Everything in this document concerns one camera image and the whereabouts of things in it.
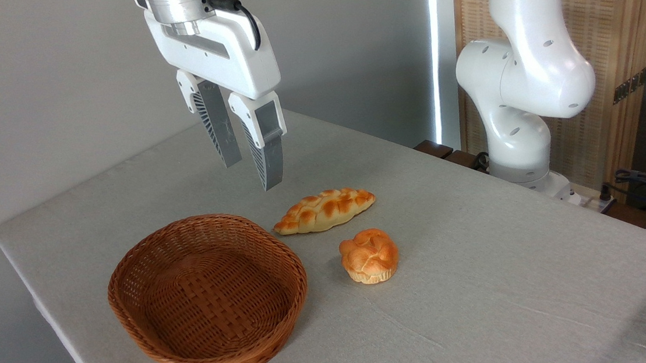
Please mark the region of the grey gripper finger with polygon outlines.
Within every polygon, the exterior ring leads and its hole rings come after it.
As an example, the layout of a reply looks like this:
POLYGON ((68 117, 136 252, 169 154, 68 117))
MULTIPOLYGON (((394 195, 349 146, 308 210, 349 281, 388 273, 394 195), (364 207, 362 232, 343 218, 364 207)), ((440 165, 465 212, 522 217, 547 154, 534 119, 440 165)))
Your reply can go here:
POLYGON ((219 86, 178 69, 176 82, 190 113, 197 113, 227 168, 242 160, 230 116, 219 86))
POLYGON ((278 95, 272 91, 251 100, 231 93, 228 103, 241 121, 264 190, 274 188, 283 180, 282 135, 287 133, 278 95))

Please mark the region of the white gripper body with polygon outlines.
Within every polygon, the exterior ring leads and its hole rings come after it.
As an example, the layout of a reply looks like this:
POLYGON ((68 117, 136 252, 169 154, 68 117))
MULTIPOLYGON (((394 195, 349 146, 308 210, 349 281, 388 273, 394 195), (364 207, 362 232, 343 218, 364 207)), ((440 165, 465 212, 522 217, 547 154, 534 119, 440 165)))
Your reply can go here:
POLYGON ((274 50, 258 19, 260 48, 255 49, 250 20, 239 12, 216 11, 197 21, 199 33, 183 35, 156 21, 150 10, 143 16, 160 54, 177 69, 254 100, 280 83, 274 50))

